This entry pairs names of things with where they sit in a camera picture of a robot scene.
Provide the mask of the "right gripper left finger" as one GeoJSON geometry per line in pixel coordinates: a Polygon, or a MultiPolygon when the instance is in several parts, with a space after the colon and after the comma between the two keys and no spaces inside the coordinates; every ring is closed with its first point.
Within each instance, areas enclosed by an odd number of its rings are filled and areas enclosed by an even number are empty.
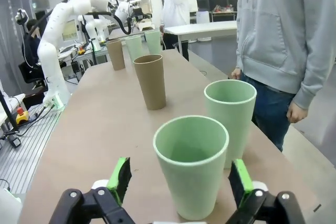
{"type": "Polygon", "coordinates": [[[105,186],[82,193],[70,188],[63,192],[51,216],[51,223],[90,223],[102,219],[105,223],[134,223],[122,207],[132,177],[130,158],[120,157],[105,186]]]}

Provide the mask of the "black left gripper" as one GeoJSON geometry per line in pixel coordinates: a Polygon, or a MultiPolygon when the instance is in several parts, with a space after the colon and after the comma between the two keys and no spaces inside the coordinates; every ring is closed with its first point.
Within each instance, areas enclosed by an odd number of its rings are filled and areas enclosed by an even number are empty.
{"type": "Polygon", "coordinates": [[[144,13],[142,11],[142,8],[137,7],[137,8],[134,8],[132,11],[133,11],[133,16],[135,17],[135,20],[137,22],[140,22],[144,19],[144,13]]]}

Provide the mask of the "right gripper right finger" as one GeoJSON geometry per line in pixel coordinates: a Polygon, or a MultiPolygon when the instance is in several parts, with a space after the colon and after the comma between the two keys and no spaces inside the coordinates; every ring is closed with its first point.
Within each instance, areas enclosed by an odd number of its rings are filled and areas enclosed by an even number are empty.
{"type": "Polygon", "coordinates": [[[232,161],[228,176],[237,206],[227,223],[305,223],[297,198],[290,191],[276,196],[256,188],[242,159],[232,161]]]}

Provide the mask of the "person's left hand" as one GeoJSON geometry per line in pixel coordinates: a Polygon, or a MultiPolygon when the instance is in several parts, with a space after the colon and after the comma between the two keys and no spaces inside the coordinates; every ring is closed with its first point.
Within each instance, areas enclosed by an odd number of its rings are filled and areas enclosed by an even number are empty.
{"type": "Polygon", "coordinates": [[[305,119],[308,115],[308,110],[302,109],[294,102],[291,102],[287,111],[287,119],[289,123],[297,123],[305,119]]]}

